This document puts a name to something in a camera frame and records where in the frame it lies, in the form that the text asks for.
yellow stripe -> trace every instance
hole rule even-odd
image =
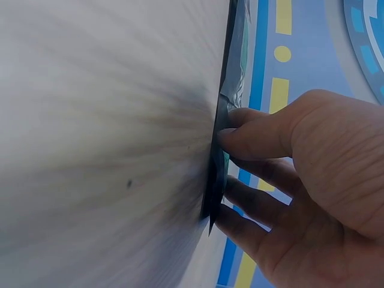
[[[272,78],[271,102],[269,113],[273,114],[288,104],[289,80]]]
[[[292,0],[276,0],[276,33],[292,35]]]
[[[275,191],[275,187],[273,187],[271,184],[268,184],[263,179],[259,179],[259,183],[257,185],[257,189],[263,190],[265,192],[273,192],[273,191]]]
[[[235,288],[250,288],[255,269],[256,263],[243,252]]]

human hand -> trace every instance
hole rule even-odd
[[[277,287],[384,287],[384,109],[328,91],[268,115],[230,114],[219,140],[235,164],[293,198],[229,179],[217,226]],[[290,165],[281,157],[292,157]]]

